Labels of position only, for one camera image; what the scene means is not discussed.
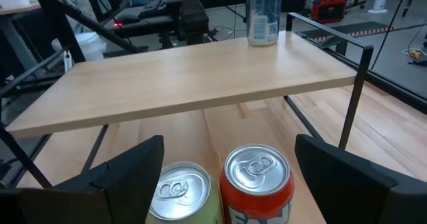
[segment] can lid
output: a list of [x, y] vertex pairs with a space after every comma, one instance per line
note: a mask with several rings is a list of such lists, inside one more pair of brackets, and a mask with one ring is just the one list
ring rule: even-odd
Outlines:
[[184, 219], [203, 207], [210, 191], [210, 178], [202, 167], [173, 163], [161, 170], [149, 212], [165, 221]]
[[275, 193], [290, 176], [286, 158], [273, 147], [262, 144], [245, 145], [231, 152], [224, 171], [235, 188], [251, 195]]

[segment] orange can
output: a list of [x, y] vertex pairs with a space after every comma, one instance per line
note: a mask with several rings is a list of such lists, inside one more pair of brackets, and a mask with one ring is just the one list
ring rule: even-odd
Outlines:
[[294, 178], [286, 158], [272, 147], [250, 144], [232, 151], [220, 189], [226, 224], [289, 221]]

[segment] aluminum can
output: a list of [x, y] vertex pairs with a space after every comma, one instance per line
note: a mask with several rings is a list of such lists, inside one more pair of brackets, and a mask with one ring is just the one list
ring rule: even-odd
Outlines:
[[227, 224], [289, 221], [294, 178], [286, 158], [272, 147], [250, 144], [232, 151], [220, 189]]
[[248, 43], [268, 46], [279, 39], [282, 0], [246, 0]]
[[195, 163], [164, 167], [146, 223], [223, 224], [218, 185]]

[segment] green can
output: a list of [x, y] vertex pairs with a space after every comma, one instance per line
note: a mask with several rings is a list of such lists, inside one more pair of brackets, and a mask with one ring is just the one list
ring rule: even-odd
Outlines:
[[223, 224], [218, 185], [195, 163], [164, 167], [146, 223]]

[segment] can top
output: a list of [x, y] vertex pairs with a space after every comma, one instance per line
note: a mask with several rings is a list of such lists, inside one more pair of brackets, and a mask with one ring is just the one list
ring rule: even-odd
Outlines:
[[210, 191], [210, 178], [202, 167], [173, 163], [161, 170], [149, 212], [165, 221], [184, 219], [203, 207]]
[[232, 151], [224, 171], [230, 183], [250, 195], [269, 195], [289, 180], [286, 158], [273, 147], [249, 144]]

